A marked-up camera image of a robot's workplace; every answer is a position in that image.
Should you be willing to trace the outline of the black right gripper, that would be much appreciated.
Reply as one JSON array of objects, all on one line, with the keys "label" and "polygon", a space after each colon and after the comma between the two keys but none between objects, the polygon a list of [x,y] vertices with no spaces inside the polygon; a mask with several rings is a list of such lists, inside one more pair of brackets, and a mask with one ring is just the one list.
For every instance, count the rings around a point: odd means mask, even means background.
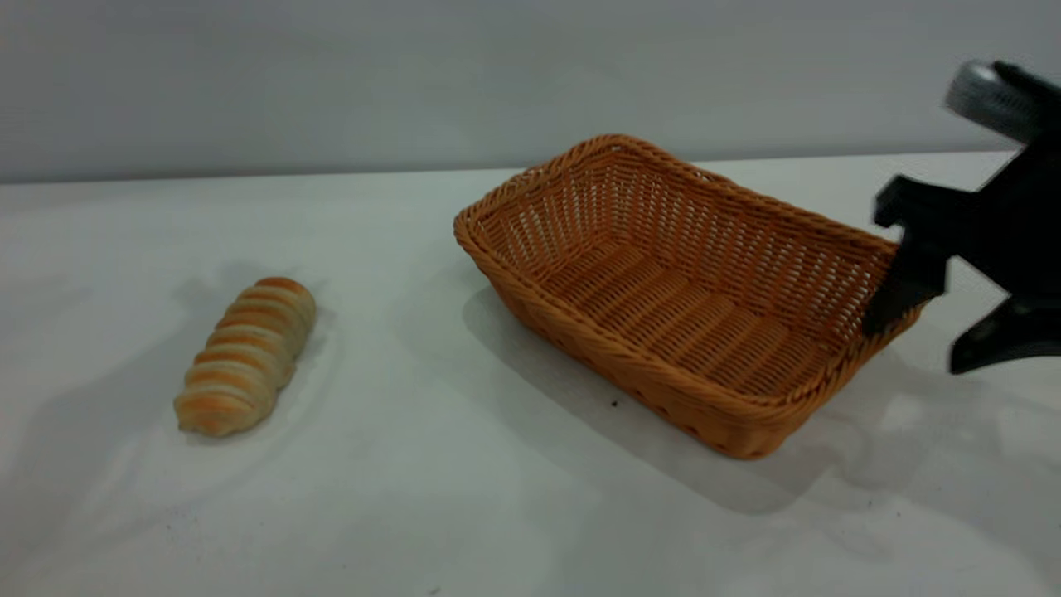
[{"label": "black right gripper", "polygon": [[1060,355],[1059,139],[1039,137],[976,192],[898,175],[875,198],[903,234],[860,332],[875,336],[947,291],[952,257],[1013,298],[952,344],[950,373]]}]

